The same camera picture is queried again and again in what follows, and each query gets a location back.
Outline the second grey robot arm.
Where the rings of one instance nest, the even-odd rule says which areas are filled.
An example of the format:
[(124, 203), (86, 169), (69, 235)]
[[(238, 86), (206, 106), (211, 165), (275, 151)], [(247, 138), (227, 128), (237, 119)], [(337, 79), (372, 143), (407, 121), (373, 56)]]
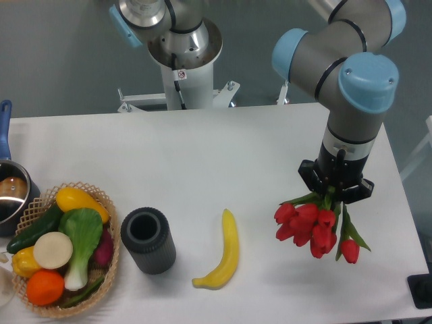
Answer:
[(133, 48), (171, 31), (187, 34), (203, 20), (202, 1), (115, 1), (109, 16), (123, 40)]

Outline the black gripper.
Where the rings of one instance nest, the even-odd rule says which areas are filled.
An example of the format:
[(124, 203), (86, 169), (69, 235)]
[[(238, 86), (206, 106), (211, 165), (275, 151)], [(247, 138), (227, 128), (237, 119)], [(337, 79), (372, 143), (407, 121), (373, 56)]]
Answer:
[(345, 204), (367, 199), (375, 184), (362, 172), (373, 143), (323, 142), (318, 158), (302, 160), (298, 173), (306, 187), (321, 198), (332, 192), (334, 201)]

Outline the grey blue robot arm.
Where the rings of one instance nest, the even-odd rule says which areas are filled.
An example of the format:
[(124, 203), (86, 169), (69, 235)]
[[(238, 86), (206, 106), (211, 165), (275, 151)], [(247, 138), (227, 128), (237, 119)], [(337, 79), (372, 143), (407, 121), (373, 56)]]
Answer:
[(300, 164), (308, 189), (320, 196), (334, 189), (346, 204), (372, 195), (363, 177), (374, 141), (399, 81), (393, 61), (380, 48), (406, 25), (401, 1), (312, 1), (327, 25), (318, 33), (293, 28), (276, 43), (273, 69), (329, 110), (319, 156)]

